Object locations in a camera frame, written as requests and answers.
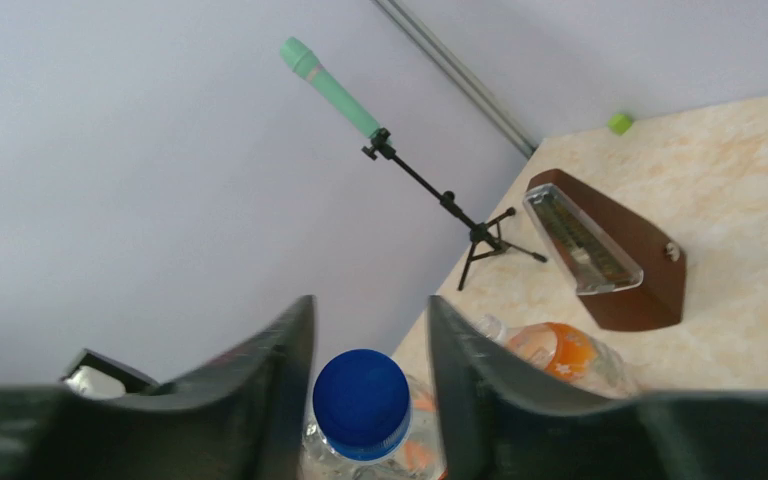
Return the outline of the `orange juice bottle yellow cap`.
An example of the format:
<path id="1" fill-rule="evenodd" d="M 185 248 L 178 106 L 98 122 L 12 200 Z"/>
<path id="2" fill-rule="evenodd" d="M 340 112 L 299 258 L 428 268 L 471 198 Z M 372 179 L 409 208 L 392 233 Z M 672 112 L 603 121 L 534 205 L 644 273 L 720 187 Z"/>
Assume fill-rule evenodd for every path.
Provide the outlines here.
<path id="1" fill-rule="evenodd" d="M 510 328 L 486 314 L 472 326 L 535 368 L 579 389 L 608 398 L 628 398 L 640 387 L 619 353 L 564 323 Z"/>

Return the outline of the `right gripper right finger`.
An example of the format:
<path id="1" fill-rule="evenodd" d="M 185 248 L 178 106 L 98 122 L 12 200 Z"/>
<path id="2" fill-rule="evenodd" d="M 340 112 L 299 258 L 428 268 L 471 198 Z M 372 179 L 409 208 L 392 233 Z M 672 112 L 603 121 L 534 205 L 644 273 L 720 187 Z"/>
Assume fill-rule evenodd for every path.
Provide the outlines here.
<path id="1" fill-rule="evenodd" d="M 768 479 L 768 391 L 604 398 L 516 357 L 440 296 L 426 321 L 452 479 Z"/>

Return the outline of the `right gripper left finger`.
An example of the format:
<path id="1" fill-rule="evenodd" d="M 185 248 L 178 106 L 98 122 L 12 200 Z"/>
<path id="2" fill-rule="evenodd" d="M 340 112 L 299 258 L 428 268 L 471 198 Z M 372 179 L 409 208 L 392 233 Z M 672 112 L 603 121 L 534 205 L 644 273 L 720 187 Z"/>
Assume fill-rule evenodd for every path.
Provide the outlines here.
<path id="1" fill-rule="evenodd" d="M 0 386 L 0 479 L 293 479 L 315 346 L 311 295 L 143 394 Z"/>

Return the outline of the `blue cap labelled bottle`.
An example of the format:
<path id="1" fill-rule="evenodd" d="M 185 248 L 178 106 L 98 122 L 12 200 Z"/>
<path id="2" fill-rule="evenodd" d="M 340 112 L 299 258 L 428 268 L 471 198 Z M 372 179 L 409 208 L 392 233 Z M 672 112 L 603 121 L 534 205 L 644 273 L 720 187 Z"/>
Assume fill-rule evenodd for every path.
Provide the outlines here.
<path id="1" fill-rule="evenodd" d="M 411 409 L 406 430 L 391 446 L 354 459 L 335 450 L 307 409 L 302 430 L 299 479 L 445 479 L 436 402 L 427 383 L 408 375 Z"/>

